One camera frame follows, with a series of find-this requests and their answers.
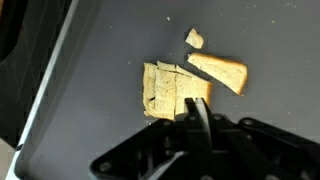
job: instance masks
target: dark surface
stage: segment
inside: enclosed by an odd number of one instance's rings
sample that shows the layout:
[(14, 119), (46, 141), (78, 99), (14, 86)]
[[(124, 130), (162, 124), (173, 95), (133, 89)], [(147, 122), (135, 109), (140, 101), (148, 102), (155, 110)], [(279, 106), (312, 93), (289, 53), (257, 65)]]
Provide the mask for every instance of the dark surface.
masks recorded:
[(0, 64), (0, 137), (20, 139), (70, 0), (29, 0), (18, 43)]
[(17, 44), (27, 4), (27, 0), (1, 1), (0, 61), (3, 61)]
[[(83, 4), (80, 9), (89, 7)], [(186, 63), (186, 53), (194, 51), (184, 43), (191, 27), (204, 35), (201, 52), (248, 65), (244, 97), (214, 81), (213, 112), (234, 122), (251, 116), (320, 142), (319, 5), (317, 0), (166, 0), (92, 6), (87, 19), (74, 19), (88, 23), (68, 36), (64, 54), (73, 55), (60, 57), (70, 63), (56, 78), (57, 93), (49, 90), (49, 111), (37, 116), (25, 144), (19, 160), (23, 175), (88, 179), (95, 158), (144, 127), (152, 118), (143, 114), (143, 62), (177, 63), (208, 78)]]

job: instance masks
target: food piece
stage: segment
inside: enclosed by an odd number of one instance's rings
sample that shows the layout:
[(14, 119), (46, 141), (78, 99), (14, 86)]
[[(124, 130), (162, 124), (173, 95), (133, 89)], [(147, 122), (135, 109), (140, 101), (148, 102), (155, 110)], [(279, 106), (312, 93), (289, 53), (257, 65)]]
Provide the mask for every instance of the food piece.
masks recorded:
[(144, 63), (143, 105), (145, 115), (173, 120), (184, 112), (184, 99), (202, 97), (209, 104), (212, 84), (192, 73), (160, 61)]
[(176, 73), (156, 70), (154, 115), (160, 118), (174, 119), (176, 100)]
[(156, 65), (151, 63), (144, 63), (143, 105), (146, 108), (144, 112), (146, 116), (150, 115), (149, 112), (151, 110), (149, 110), (149, 104), (155, 97), (156, 69)]
[(184, 99), (202, 97), (205, 102), (210, 104), (210, 94), (212, 83), (205, 81), (198, 76), (177, 66), (176, 76), (176, 110), (175, 114), (184, 113)]
[(197, 33), (197, 31), (192, 28), (186, 39), (186, 43), (190, 44), (196, 49), (201, 49), (203, 45), (203, 37)]
[(192, 53), (188, 61), (228, 86), (236, 94), (242, 95), (241, 91), (248, 76), (244, 64), (200, 53)]

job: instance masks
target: black tray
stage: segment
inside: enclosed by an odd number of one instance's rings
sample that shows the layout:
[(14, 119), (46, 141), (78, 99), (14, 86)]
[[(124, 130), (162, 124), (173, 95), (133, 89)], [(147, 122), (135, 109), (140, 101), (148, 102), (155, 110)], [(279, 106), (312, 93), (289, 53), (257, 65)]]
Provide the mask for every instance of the black tray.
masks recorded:
[(6, 50), (2, 52), (6, 53), (18, 38), (16, 46), (0, 63), (0, 137), (13, 148), (19, 142), (70, 2), (28, 0), (21, 28), (22, 1), (5, 0), (3, 8), (9, 8), (2, 11), (0, 27), (8, 31), (10, 27), (19, 29), (19, 36), (12, 34), (14, 31), (0, 34), (0, 44)]
[(0, 62), (16, 46), (28, 0), (4, 0), (0, 16)]
[(201, 52), (248, 65), (244, 97), (210, 79), (213, 112), (320, 142), (320, 1), (75, 2), (20, 142), (20, 177), (88, 179), (95, 158), (145, 127), (152, 118), (143, 114), (143, 62), (180, 64), (209, 79), (186, 62), (195, 51), (184, 43), (191, 27), (204, 35)]

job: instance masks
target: black plastic part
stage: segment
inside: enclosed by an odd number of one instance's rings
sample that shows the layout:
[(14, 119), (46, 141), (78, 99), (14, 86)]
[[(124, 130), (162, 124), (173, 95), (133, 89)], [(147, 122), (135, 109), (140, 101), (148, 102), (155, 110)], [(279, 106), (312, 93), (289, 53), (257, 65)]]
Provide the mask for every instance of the black plastic part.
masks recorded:
[[(20, 33), (17, 44), (0, 63), (0, 138), (12, 148), (18, 145), (70, 3), (71, 0), (28, 0), (23, 29), (21, 23), (14, 23)], [(1, 27), (6, 16), (3, 7)], [(2, 35), (0, 48), (10, 40)]]
[(241, 119), (237, 127), (250, 134), (272, 163), (298, 177), (306, 173), (310, 179), (320, 179), (319, 144), (253, 118)]
[(185, 105), (188, 115), (183, 120), (177, 120), (184, 123), (186, 131), (186, 149), (190, 154), (208, 154), (211, 153), (211, 145), (208, 134), (204, 129), (203, 120), (192, 98), (185, 99)]
[(91, 172), (100, 179), (144, 179), (170, 160), (173, 122), (158, 120), (96, 159)]
[(228, 179), (246, 177), (240, 164), (229, 153), (210, 154), (209, 156), (185, 155), (177, 158), (159, 180)]
[(4, 0), (0, 16), (0, 62), (16, 46), (28, 0)]

